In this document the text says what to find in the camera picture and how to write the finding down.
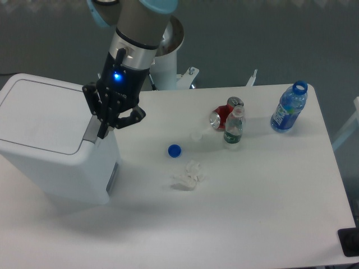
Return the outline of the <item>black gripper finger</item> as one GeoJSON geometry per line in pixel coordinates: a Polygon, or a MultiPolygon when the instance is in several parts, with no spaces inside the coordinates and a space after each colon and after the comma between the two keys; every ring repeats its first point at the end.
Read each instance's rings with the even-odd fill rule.
{"type": "Polygon", "coordinates": [[[97,136],[104,139],[109,129],[116,127],[121,106],[119,96],[106,87],[103,81],[84,85],[82,91],[91,114],[100,121],[97,136]]]}
{"type": "Polygon", "coordinates": [[[122,129],[133,124],[139,123],[146,117],[145,111],[138,105],[135,106],[128,117],[117,118],[114,122],[115,129],[122,129]]]}

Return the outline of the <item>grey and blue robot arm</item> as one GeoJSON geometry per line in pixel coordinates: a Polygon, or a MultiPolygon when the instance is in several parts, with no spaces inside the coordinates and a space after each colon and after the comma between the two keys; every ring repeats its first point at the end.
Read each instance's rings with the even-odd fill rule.
{"type": "Polygon", "coordinates": [[[97,82],[82,87],[97,136],[140,122],[139,95],[177,1],[88,1],[97,18],[116,30],[97,82]]]}

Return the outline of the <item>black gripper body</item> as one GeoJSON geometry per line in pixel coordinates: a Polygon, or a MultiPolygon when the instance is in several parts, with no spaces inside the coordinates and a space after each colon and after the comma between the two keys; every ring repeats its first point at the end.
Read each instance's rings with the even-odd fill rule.
{"type": "Polygon", "coordinates": [[[132,109],[139,103],[139,94],[148,76],[148,69],[127,67],[125,56],[125,50],[119,50],[114,58],[108,53],[101,78],[96,82],[100,96],[108,91],[109,97],[119,97],[120,111],[132,109]]]}

